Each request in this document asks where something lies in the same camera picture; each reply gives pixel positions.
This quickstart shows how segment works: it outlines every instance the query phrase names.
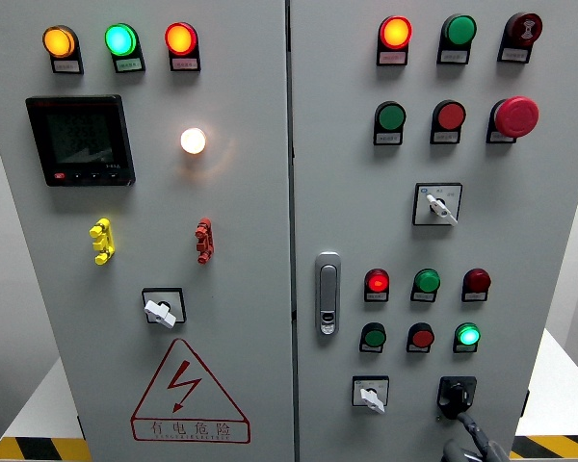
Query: gray metal panel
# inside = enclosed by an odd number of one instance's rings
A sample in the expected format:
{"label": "gray metal panel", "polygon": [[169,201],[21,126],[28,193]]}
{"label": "gray metal panel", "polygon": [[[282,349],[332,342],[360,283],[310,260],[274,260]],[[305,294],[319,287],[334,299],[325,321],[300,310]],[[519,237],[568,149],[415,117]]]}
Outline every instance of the gray metal panel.
{"label": "gray metal panel", "polygon": [[0,438],[57,359],[0,160]]}
{"label": "gray metal panel", "polygon": [[[175,21],[197,29],[200,75],[169,71]],[[293,460],[284,21],[280,0],[0,0],[0,151],[94,460]],[[115,22],[138,32],[146,73],[114,72],[103,35]],[[40,39],[55,24],[78,35],[85,75],[52,74]],[[105,93],[122,96],[136,184],[46,187],[25,98]],[[198,159],[179,147],[191,126],[208,137]],[[203,216],[216,247],[205,267]],[[88,236],[101,217],[117,243],[105,267]],[[182,287],[186,324],[148,324],[144,287]],[[178,337],[244,411],[250,444],[134,441],[131,415]]]}
{"label": "gray metal panel", "polygon": [[[503,28],[519,11],[540,14],[543,34],[529,64],[498,64]],[[470,64],[437,66],[453,13],[477,21]],[[437,460],[451,437],[472,448],[460,423],[436,421],[448,374],[477,376],[469,412],[509,449],[578,199],[578,1],[295,0],[291,14],[302,460]],[[413,25],[408,66],[376,68],[378,29],[392,14]],[[490,109],[516,94],[539,103],[537,128],[514,145],[486,145]],[[431,146],[444,99],[466,108],[461,142]],[[407,111],[400,147],[372,144],[387,100]],[[435,181],[463,184],[456,228],[411,226],[415,184]],[[322,251],[343,261],[343,327],[327,338],[312,316]],[[488,301],[463,304],[462,278],[476,267],[492,277]],[[373,268],[390,274],[388,303],[362,301]],[[409,302],[423,268],[442,279],[432,305]],[[358,351],[369,321],[386,328],[382,354]],[[433,327],[432,351],[407,354],[419,321]],[[476,354],[452,353],[463,321],[482,329]],[[363,374],[389,375],[385,415],[351,406],[352,376]]]}

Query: yellow indicator light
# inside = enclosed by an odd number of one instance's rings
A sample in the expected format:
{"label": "yellow indicator light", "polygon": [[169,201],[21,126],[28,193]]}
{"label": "yellow indicator light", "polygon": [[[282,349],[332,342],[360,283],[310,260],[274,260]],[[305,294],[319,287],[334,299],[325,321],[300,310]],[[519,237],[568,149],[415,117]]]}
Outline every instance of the yellow indicator light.
{"label": "yellow indicator light", "polygon": [[167,28],[165,43],[173,54],[185,56],[195,49],[197,34],[189,24],[176,22]]}
{"label": "yellow indicator light", "polygon": [[205,147],[205,134],[198,128],[189,128],[182,134],[180,144],[189,154],[198,154]]}
{"label": "yellow indicator light", "polygon": [[411,40],[411,23],[402,16],[390,16],[381,25],[381,41],[388,48],[404,48]]}
{"label": "yellow indicator light", "polygon": [[75,51],[77,41],[66,26],[52,26],[42,35],[42,44],[54,58],[67,58]]}

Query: electrical hazard warning sign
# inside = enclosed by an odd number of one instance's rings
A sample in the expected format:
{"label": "electrical hazard warning sign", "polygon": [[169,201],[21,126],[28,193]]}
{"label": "electrical hazard warning sign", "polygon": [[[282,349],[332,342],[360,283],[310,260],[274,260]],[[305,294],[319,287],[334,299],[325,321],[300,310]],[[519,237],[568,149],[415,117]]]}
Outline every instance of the electrical hazard warning sign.
{"label": "electrical hazard warning sign", "polygon": [[131,417],[137,441],[250,443],[250,422],[186,341],[175,339]]}

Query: digital meter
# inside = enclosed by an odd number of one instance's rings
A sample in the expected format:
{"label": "digital meter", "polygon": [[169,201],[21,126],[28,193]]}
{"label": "digital meter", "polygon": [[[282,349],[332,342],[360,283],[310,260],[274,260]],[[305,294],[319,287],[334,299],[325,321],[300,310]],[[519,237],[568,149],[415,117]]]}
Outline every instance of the digital meter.
{"label": "digital meter", "polygon": [[26,106],[48,186],[135,182],[119,95],[34,96]]}

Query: illuminated red light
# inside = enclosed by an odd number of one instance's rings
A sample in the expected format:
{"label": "illuminated red light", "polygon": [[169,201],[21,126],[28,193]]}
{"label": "illuminated red light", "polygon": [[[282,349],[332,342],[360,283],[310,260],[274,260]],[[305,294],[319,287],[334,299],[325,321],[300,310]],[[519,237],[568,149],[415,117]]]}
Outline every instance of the illuminated red light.
{"label": "illuminated red light", "polygon": [[475,268],[464,276],[463,283],[468,292],[481,293],[489,289],[491,280],[485,269]]}
{"label": "illuminated red light", "polygon": [[380,27],[381,41],[392,50],[405,48],[411,40],[411,23],[403,16],[389,16]]}
{"label": "illuminated red light", "polygon": [[197,46],[197,33],[190,24],[176,22],[167,28],[165,43],[174,55],[186,56]]}
{"label": "illuminated red light", "polygon": [[389,276],[383,272],[374,272],[368,278],[368,288],[373,292],[384,292],[389,287]]}

